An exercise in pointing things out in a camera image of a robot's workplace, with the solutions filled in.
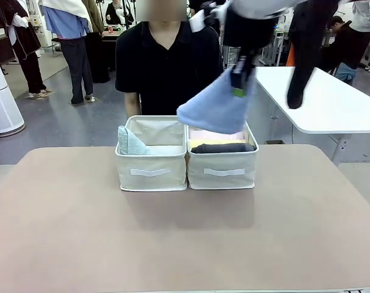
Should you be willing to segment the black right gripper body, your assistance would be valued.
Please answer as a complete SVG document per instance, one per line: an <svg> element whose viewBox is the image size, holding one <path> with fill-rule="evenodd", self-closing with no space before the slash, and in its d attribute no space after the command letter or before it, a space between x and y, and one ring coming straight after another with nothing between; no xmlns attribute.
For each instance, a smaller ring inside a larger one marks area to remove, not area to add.
<svg viewBox="0 0 370 293"><path fill-rule="evenodd" d="M233 6L226 12L223 45L242 49L261 49L267 46L275 30L275 18L251 19L238 14Z"/></svg>

